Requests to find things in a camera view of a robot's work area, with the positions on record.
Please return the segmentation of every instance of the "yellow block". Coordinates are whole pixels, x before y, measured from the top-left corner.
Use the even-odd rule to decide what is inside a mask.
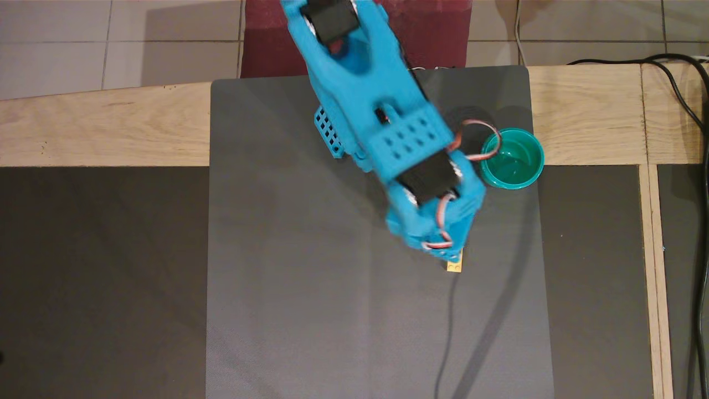
[[[452,271],[453,273],[460,273],[463,271],[463,250],[460,251],[460,256],[458,256],[458,261],[457,262],[448,262],[445,270]]]

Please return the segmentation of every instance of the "teal cup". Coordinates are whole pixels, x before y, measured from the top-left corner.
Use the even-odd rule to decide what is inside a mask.
[[[530,132],[507,128],[500,130],[502,146],[494,157],[480,162],[482,177],[493,187],[519,190],[534,183],[544,168],[544,149]],[[497,135],[483,144],[483,153],[497,145]]]

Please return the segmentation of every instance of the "tile floor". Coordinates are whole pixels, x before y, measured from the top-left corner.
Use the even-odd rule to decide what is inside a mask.
[[[472,4],[468,66],[518,64],[515,1]],[[237,77],[243,5],[0,1],[0,99]],[[707,54],[709,0],[524,0],[520,35],[529,65]]]

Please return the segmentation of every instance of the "wooden frame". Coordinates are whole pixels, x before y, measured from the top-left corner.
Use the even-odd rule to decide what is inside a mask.
[[[670,65],[700,111],[696,71]],[[657,164],[699,163],[702,140],[651,65],[530,67],[549,165],[638,165],[655,398],[674,396]],[[0,101],[0,166],[208,166],[210,83]]]

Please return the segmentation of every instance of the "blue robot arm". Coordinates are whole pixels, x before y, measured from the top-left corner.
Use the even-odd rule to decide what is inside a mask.
[[[374,171],[390,231],[457,261],[485,187],[404,62],[384,8],[371,0],[281,0],[320,108],[314,122],[334,158]]]

